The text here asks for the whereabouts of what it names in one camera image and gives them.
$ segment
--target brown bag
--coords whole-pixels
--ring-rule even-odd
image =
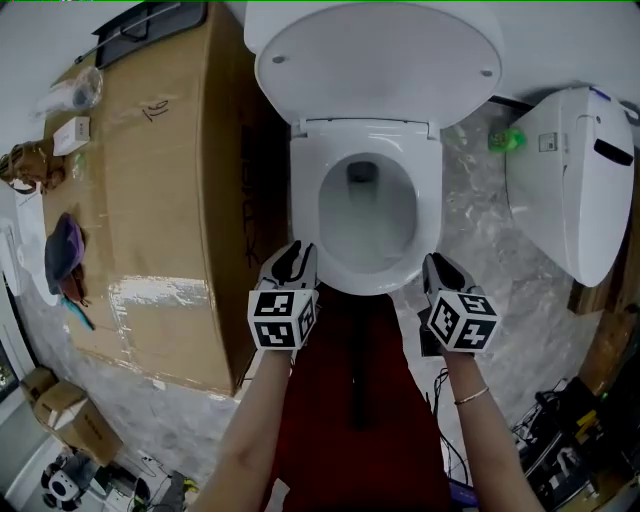
[[[64,161],[53,156],[53,139],[25,142],[14,146],[9,154],[0,158],[0,179],[20,194],[36,191],[42,183],[42,192],[53,190],[64,180]],[[16,188],[13,181],[19,179],[28,189]]]

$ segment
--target red cloth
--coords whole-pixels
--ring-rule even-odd
[[[285,512],[449,510],[440,431],[409,372],[391,298],[323,287],[319,304],[289,380],[264,504],[280,478]]]

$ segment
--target forearm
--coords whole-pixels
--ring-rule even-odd
[[[194,512],[256,512],[275,456],[291,353],[266,351],[222,438],[218,466]]]
[[[472,357],[448,353],[445,360],[456,400],[464,400],[485,388],[484,379]],[[491,393],[459,405],[458,416],[482,510],[541,511],[542,507],[522,472],[511,431]]]

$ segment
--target gray marble floor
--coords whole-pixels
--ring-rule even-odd
[[[599,316],[577,318],[566,310],[571,279],[511,220],[504,158],[486,147],[489,130],[505,126],[510,115],[509,109],[488,103],[442,132],[445,199],[439,250],[463,265],[504,314],[490,352],[478,361],[503,413],[515,422],[533,403],[535,391],[575,375]],[[395,292],[393,300],[411,371],[420,389],[432,393],[443,363],[420,357],[416,312],[425,306],[420,281]],[[142,449],[169,468],[206,479],[236,400],[172,384],[158,389],[139,374],[80,354],[63,311],[44,304],[33,287],[18,299],[18,307],[40,362],[88,391],[126,444],[122,458],[136,459]],[[448,386],[440,411],[444,434],[464,454]]]

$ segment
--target toilet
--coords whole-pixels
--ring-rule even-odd
[[[489,8],[249,2],[244,38],[291,125],[293,234],[317,246],[318,278],[353,295],[414,279],[440,239],[440,130],[503,73]]]

